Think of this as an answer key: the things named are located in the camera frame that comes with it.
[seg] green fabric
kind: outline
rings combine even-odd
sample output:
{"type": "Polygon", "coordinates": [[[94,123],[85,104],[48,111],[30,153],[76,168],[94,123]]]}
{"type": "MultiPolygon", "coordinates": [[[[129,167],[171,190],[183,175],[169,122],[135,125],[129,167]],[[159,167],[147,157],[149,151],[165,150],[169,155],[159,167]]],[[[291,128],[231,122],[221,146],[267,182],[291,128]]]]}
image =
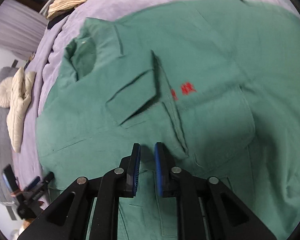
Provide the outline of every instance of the green fabric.
{"type": "Polygon", "coordinates": [[[40,162],[63,190],[117,167],[135,142],[139,188],[120,200],[119,239],[177,239],[175,200],[155,192],[156,142],[286,239],[300,221],[300,20],[244,0],[88,18],[37,119],[40,162]]]}

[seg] beige round pillow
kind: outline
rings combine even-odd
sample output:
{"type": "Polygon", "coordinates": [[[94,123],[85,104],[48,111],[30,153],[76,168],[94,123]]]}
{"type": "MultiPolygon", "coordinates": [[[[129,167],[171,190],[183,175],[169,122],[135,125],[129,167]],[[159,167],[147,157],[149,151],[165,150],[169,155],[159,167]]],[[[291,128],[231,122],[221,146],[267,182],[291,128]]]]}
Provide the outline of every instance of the beige round pillow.
{"type": "Polygon", "coordinates": [[[0,106],[3,108],[10,107],[12,78],[7,77],[0,83],[0,106]]]}

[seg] bed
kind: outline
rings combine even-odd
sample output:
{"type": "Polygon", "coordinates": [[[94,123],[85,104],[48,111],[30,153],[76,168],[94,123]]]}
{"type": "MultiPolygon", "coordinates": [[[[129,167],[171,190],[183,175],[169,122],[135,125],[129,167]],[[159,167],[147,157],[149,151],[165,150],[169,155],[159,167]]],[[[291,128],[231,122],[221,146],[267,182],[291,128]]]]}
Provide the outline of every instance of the bed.
{"type": "MultiPolygon", "coordinates": [[[[85,18],[114,21],[127,14],[170,1],[175,0],[88,0],[76,8],[72,14],[54,25],[51,30],[45,31],[36,56],[26,70],[35,71],[37,74],[32,91],[32,101],[25,117],[21,153],[12,153],[14,170],[21,187],[25,187],[35,176],[42,176],[35,138],[36,119],[41,114],[47,96],[58,77],[64,49],[79,34],[85,18]]],[[[279,5],[300,18],[290,0],[253,1],[279,5]]]]}

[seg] curtain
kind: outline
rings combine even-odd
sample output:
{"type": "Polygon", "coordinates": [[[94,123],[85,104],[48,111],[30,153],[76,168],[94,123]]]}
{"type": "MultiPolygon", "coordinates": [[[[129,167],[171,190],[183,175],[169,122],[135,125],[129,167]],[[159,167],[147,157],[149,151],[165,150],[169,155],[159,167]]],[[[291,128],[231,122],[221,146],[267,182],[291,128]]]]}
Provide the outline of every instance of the curtain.
{"type": "Polygon", "coordinates": [[[27,60],[37,50],[47,24],[45,17],[29,7],[4,0],[0,5],[0,47],[27,60]]]}

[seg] red embroidery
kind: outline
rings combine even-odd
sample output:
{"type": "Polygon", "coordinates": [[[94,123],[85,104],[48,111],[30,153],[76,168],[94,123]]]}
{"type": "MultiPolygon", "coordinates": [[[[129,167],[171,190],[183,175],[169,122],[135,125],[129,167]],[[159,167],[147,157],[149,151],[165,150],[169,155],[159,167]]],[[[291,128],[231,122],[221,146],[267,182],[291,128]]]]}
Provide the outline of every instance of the red embroidery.
{"type": "Polygon", "coordinates": [[[190,82],[182,84],[181,91],[183,95],[188,95],[190,92],[197,92],[197,90],[194,89],[193,84],[191,84],[190,82]]]}
{"type": "Polygon", "coordinates": [[[172,94],[173,100],[177,101],[178,98],[177,98],[177,95],[176,95],[176,92],[174,89],[171,89],[171,94],[172,94]]]}

